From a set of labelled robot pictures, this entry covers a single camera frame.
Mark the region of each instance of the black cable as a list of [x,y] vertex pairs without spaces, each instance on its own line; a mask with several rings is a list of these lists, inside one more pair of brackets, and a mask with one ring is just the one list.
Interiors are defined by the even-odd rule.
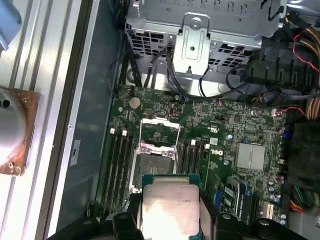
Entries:
[[207,96],[205,95],[204,89],[203,89],[203,87],[202,87],[202,80],[203,80],[203,78],[205,77],[205,75],[207,74],[208,71],[209,71],[209,65],[208,65],[208,67],[206,68],[203,76],[199,78],[199,89],[200,89],[200,93],[201,93],[201,95],[202,95],[203,97],[207,97]]
[[235,87],[234,89],[218,94],[218,95],[214,95],[214,96],[209,96],[209,97],[201,97],[201,96],[194,96],[194,95],[190,95],[188,94],[179,84],[179,82],[176,79],[175,76],[175,71],[174,71],[174,66],[173,66],[173,62],[171,60],[171,53],[170,51],[167,51],[166,53],[166,62],[167,62],[167,71],[169,73],[169,76],[171,77],[172,83],[173,85],[177,88],[178,92],[184,96],[186,96],[189,100],[192,101],[207,101],[207,100],[214,100],[214,99],[220,99],[223,98],[227,95],[230,95],[236,91],[238,91],[239,89],[244,88],[245,86],[248,86],[249,83],[244,83],[238,87]]
[[287,94],[282,91],[278,91],[274,89],[273,87],[269,85],[265,85],[266,89],[272,93],[277,94],[278,96],[281,96],[283,98],[286,98],[287,100],[293,100],[293,101],[299,101],[299,100],[308,100],[308,99],[315,99],[319,98],[320,94],[311,94],[311,95],[292,95],[292,94]]
[[[234,68],[232,68],[225,76],[225,84],[228,86],[228,88],[230,88],[231,90],[235,89],[234,86],[232,86],[232,84],[230,83],[229,81],[229,75],[230,73],[232,73],[233,71],[235,70],[238,70],[238,69],[246,69],[246,65],[243,65],[243,66],[236,66]],[[241,94],[241,95],[245,95],[242,91],[236,91],[237,93]]]
[[135,54],[134,51],[132,50],[132,48],[129,49],[128,52],[128,56],[129,56],[129,61],[130,61],[130,65],[131,65],[131,69],[132,69],[132,75],[133,75],[133,80],[134,80],[134,84],[137,87],[142,87],[142,82],[141,82],[141,74],[135,59]]
[[164,55],[167,51],[167,47],[165,46],[157,55],[155,55],[153,57],[153,59],[151,60],[150,64],[148,65],[148,72],[147,72],[147,75],[146,75],[146,79],[145,79],[145,82],[143,84],[143,87],[144,88],[147,88],[148,87],[148,84],[149,84],[149,81],[150,81],[150,78],[151,78],[151,74],[152,74],[152,71],[154,69],[154,64],[155,64],[155,61],[162,57],[162,55]]
[[114,96],[114,97],[116,97],[118,94],[115,92],[115,90],[114,90],[114,84],[111,84],[111,70],[112,70],[112,68],[115,66],[115,64],[118,62],[118,61],[120,61],[124,56],[126,56],[127,55],[127,53],[129,52],[130,50],[127,50],[127,51],[125,51],[122,55],[120,55],[116,60],[114,60],[111,64],[110,64],[110,66],[109,66],[109,69],[108,69],[108,73],[107,73],[107,81],[108,81],[108,84],[109,84],[109,89],[110,89],[110,91],[111,91],[111,93],[112,93],[112,95]]

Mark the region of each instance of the capacitor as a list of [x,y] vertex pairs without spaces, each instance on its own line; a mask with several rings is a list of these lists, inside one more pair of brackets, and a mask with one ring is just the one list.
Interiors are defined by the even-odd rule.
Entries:
[[276,178],[277,178],[277,179],[281,179],[281,180],[285,180],[285,176],[282,176],[282,175],[280,175],[280,174],[277,174],[277,175],[276,175]]
[[276,179],[276,182],[277,182],[278,184],[284,184],[284,183],[285,183],[285,180],[281,180],[281,179],[277,178],[277,179]]

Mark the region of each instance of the circuit board component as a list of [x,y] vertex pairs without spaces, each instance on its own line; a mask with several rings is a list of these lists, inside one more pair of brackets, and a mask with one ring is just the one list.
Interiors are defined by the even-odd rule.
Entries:
[[[289,209],[281,205],[283,182],[277,179],[278,129],[284,124],[284,114],[258,113],[240,102],[190,101],[172,92],[120,86],[110,112],[97,203],[106,213],[117,209],[114,203],[124,206],[130,193],[141,191],[144,174],[199,174],[200,190],[219,211],[246,224],[263,216],[280,223]],[[124,153],[115,151],[119,146]],[[118,177],[121,189],[113,183]]]

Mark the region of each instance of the blue slot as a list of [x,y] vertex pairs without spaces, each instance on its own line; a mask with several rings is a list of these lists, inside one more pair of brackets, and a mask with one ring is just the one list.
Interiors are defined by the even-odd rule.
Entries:
[[282,134],[282,138],[283,139],[291,139],[292,138],[292,133],[285,132],[284,134]]
[[215,194],[215,203],[214,203],[214,205],[215,205],[215,207],[217,209],[219,209],[219,207],[220,207],[221,194],[222,194],[222,190],[221,189],[217,189],[216,190],[216,194]]

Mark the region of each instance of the ram slot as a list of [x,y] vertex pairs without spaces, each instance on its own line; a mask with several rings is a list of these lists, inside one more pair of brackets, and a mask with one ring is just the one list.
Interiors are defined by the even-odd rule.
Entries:
[[186,161],[186,155],[187,155],[187,151],[188,151],[188,146],[189,146],[188,143],[184,143],[183,144],[181,158],[180,158],[180,161],[178,163],[178,171],[177,171],[178,174],[182,174],[183,173],[183,167],[184,167],[184,164],[185,164],[185,161]]
[[110,171],[111,171],[112,161],[113,161],[113,157],[114,157],[115,150],[116,150],[116,142],[118,139],[119,139],[118,135],[116,135],[116,134],[112,135],[109,154],[108,154],[108,158],[107,158],[107,165],[105,168],[104,188],[103,188],[103,192],[102,192],[102,196],[104,196],[104,197],[102,198],[102,201],[101,201],[101,206],[102,206],[102,209],[104,209],[104,211],[106,211],[105,202],[108,202],[107,195],[108,195],[108,188],[109,188],[109,184],[110,184]]
[[194,146],[189,146],[186,152],[186,158],[185,161],[183,163],[183,174],[188,174],[190,171],[190,159],[192,158],[194,152]]
[[132,148],[133,148],[133,136],[130,135],[128,137],[128,141],[127,141],[125,153],[124,153],[124,165],[123,165],[123,174],[121,176],[121,186],[120,186],[121,191],[120,191],[119,202],[118,202],[118,210],[117,210],[118,212],[121,212],[123,207],[126,186],[129,179],[128,173],[129,173],[130,163],[131,163]]
[[199,155],[199,148],[200,147],[198,145],[193,146],[193,153],[192,153],[191,159],[190,159],[190,166],[189,166],[188,174],[195,174],[197,158]]
[[197,155],[197,159],[196,159],[196,163],[195,163],[195,170],[194,170],[195,174],[200,174],[204,149],[205,149],[205,146],[203,146],[203,145],[199,146],[198,155]]
[[118,187],[120,186],[120,182],[121,180],[123,179],[124,177],[124,165],[125,165],[125,162],[127,162],[129,159],[126,159],[126,153],[128,151],[128,138],[127,136],[124,136],[123,137],[123,145],[122,145],[122,148],[120,149],[120,158],[119,158],[119,161],[118,161],[118,164],[117,164],[117,170],[116,170],[116,181],[115,181],[115,185],[114,185],[114,195],[113,195],[113,205],[112,205],[112,212],[115,212],[116,209],[117,209],[117,205],[119,204],[118,200],[119,200],[119,195],[121,193],[122,189],[121,187]]
[[117,155],[117,158],[115,159],[114,165],[112,166],[111,179],[113,181],[112,181],[111,187],[109,188],[111,191],[111,195],[109,198],[109,205],[108,205],[109,206],[109,213],[113,213],[114,201],[115,201],[115,198],[118,197],[117,196],[117,189],[118,189],[117,181],[118,181],[118,178],[120,177],[119,176],[119,169],[120,169],[120,166],[122,166],[122,164],[123,164],[125,147],[127,145],[126,143],[127,143],[127,137],[122,136],[122,138],[120,140],[120,146],[118,149],[118,155]]
[[118,134],[115,138],[115,143],[114,143],[114,146],[113,146],[113,151],[112,151],[112,156],[111,156],[111,159],[110,159],[110,162],[111,162],[111,165],[110,165],[110,168],[109,168],[109,171],[106,172],[107,174],[107,177],[108,177],[108,182],[107,182],[107,185],[105,186],[106,187],[106,195],[105,195],[105,200],[107,201],[106,202],[106,208],[105,208],[105,214],[110,214],[110,199],[112,197],[112,193],[113,193],[113,187],[114,187],[114,173],[116,171],[116,167],[117,167],[117,161],[118,161],[118,157],[119,157],[119,148],[121,146],[121,143],[122,143],[122,136],[120,134]]

